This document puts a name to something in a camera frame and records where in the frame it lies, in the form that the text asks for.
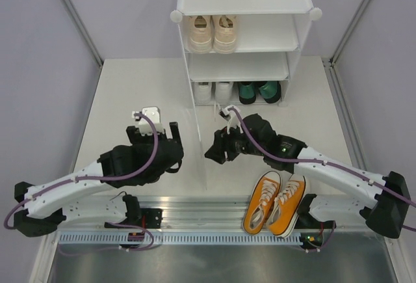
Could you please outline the clear cabinet door panel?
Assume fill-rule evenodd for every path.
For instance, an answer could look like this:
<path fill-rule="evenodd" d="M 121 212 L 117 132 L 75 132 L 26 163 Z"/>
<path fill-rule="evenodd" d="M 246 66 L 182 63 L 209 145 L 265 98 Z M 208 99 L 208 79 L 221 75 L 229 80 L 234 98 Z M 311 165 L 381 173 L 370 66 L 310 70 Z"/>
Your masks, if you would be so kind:
<path fill-rule="evenodd" d="M 196 173 L 198 175 L 198 182 L 203 191 L 207 190 L 207 173 L 205 169 L 205 161 L 203 156 L 203 145 L 200 132 L 200 125 L 198 122 L 198 115 L 196 106 L 192 106 L 188 110 L 189 122 L 190 122 L 190 134 L 192 141 L 192 155 L 195 160 Z"/>

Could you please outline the white sneaker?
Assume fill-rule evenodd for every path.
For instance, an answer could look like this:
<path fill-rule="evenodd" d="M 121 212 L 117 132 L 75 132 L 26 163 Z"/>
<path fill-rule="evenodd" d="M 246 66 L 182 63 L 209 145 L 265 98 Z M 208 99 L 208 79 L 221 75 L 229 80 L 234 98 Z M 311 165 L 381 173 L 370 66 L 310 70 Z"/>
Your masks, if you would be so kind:
<path fill-rule="evenodd" d="M 214 84 L 214 120 L 216 120 L 219 110 L 229 105 L 232 93 L 233 82 L 220 81 Z"/>
<path fill-rule="evenodd" d="M 195 82 L 194 83 L 194 100 L 197 104 L 207 104 L 212 98 L 211 82 Z"/>

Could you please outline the orange sneaker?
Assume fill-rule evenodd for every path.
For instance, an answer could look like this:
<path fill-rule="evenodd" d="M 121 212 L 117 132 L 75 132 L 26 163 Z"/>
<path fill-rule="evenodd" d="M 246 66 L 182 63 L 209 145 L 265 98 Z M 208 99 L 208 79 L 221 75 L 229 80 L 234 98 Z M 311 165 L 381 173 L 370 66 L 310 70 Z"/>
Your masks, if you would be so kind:
<path fill-rule="evenodd" d="M 298 220 L 297 209 L 306 195 L 308 183 L 305 176 L 293 174 L 274 199 L 266 227 L 277 237 L 288 237 Z"/>
<path fill-rule="evenodd" d="M 258 180 L 242 222 L 247 234 L 255 235 L 262 230 L 280 188 L 281 176 L 276 171 L 269 171 Z"/>

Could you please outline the green pointed shoe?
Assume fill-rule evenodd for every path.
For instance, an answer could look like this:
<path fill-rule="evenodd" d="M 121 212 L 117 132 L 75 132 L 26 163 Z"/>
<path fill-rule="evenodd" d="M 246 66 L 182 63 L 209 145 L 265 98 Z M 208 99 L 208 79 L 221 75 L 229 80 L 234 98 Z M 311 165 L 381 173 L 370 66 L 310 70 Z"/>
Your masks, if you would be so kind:
<path fill-rule="evenodd" d="M 239 101 L 243 105 L 253 104 L 257 99 L 255 85 L 252 81 L 238 82 Z"/>
<path fill-rule="evenodd" d="M 257 89 L 267 103 L 276 103 L 281 98 L 281 85 L 279 81 L 260 81 Z"/>

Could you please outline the beige sneaker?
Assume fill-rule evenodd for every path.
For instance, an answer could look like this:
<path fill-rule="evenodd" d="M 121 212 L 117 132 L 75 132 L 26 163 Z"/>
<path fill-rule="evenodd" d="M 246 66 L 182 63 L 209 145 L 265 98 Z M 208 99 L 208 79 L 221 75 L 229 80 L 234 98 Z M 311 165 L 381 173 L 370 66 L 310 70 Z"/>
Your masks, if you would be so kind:
<path fill-rule="evenodd" d="M 188 44 L 191 52 L 210 52 L 213 46 L 211 16 L 190 16 L 188 22 Z"/>
<path fill-rule="evenodd" d="M 220 54 L 230 54 L 237 46 L 237 16 L 213 16 L 213 49 Z"/>

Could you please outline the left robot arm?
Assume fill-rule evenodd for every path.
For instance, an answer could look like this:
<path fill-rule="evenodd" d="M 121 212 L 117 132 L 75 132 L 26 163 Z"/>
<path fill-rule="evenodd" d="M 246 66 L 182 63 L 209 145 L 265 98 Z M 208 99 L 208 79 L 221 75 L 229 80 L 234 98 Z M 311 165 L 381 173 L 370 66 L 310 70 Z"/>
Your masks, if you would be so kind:
<path fill-rule="evenodd" d="M 6 216 L 5 228 L 27 237 L 40 237 L 65 224 L 142 226 L 142 210 L 135 196 L 125 195 L 119 202 L 110 200 L 103 205 L 90 197 L 122 187 L 152 184 L 163 174 L 180 170 L 184 150 L 178 123 L 169 124 L 170 137 L 155 124 L 145 133 L 148 126 L 142 122 L 141 126 L 127 127 L 128 145 L 115 146 L 78 172 L 43 185 L 17 183 L 14 198 L 18 206 Z"/>

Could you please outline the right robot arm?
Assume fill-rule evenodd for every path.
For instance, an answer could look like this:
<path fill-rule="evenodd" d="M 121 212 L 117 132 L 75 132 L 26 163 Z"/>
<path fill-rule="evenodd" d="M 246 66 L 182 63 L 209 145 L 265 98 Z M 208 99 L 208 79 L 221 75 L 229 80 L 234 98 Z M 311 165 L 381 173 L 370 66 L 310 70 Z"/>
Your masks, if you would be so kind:
<path fill-rule="evenodd" d="M 415 205 L 402 175 L 340 165 L 298 139 L 277 134 L 258 114 L 243 118 L 232 108 L 226 119 L 205 158 L 222 165 L 241 154 L 256 155 L 271 167 L 254 187 L 242 222 L 246 233 L 267 228 L 287 237 L 297 222 L 311 228 L 348 217 L 362 218 L 381 236 L 399 238 L 408 208 Z"/>

